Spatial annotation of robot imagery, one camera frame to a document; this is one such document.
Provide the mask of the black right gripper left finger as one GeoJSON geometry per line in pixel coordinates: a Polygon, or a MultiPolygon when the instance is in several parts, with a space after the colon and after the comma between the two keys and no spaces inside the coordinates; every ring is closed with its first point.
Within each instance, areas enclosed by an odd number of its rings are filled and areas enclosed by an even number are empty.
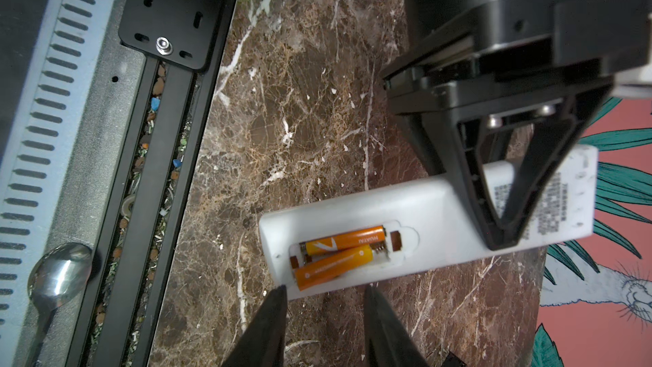
{"type": "Polygon", "coordinates": [[[285,285],[269,292],[222,366],[283,366],[287,306],[285,285]]]}

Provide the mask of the orange AA battery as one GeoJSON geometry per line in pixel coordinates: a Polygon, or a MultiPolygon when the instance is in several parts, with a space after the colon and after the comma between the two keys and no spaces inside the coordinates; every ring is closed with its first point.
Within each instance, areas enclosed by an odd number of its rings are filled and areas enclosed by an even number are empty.
{"type": "Polygon", "coordinates": [[[377,226],[305,241],[300,244],[300,249],[302,253],[312,257],[383,242],[385,238],[385,228],[377,226]]]}
{"type": "Polygon", "coordinates": [[[345,273],[360,268],[374,260],[370,245],[340,251],[328,258],[299,268],[295,271],[296,285],[300,291],[322,285],[345,273]]]}

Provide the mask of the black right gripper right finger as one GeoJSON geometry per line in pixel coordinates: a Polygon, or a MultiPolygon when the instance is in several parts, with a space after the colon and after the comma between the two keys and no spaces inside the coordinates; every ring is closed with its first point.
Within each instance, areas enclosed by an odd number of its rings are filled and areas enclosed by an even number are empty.
{"type": "Polygon", "coordinates": [[[363,302],[368,366],[428,366],[392,306],[376,287],[366,286],[363,302]]]}

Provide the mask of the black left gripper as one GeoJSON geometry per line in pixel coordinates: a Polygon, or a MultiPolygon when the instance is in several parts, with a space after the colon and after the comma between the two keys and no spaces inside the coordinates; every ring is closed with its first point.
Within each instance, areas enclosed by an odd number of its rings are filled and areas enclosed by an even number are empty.
{"type": "Polygon", "coordinates": [[[397,126],[429,176],[449,176],[487,246],[515,246],[546,183],[612,90],[602,77],[647,63],[651,0],[404,4],[409,50],[382,74],[397,126]],[[535,78],[545,71],[600,78],[535,78]],[[518,80],[496,82],[511,79],[518,80]],[[497,212],[483,145],[497,161],[524,125],[534,135],[497,212]]]}

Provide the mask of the white remote control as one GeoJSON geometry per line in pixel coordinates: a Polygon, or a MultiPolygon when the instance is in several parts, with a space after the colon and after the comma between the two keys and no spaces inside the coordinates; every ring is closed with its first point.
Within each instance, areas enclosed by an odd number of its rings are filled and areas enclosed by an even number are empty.
{"type": "MultiPolygon", "coordinates": [[[[516,251],[591,235],[598,162],[594,146],[572,149],[548,181],[516,251]]],[[[292,300],[492,256],[443,175],[270,212],[259,230],[273,282],[292,300]],[[363,229],[382,229],[384,246],[375,251],[365,242],[328,280],[298,286],[341,250],[339,235],[363,229]]]]}

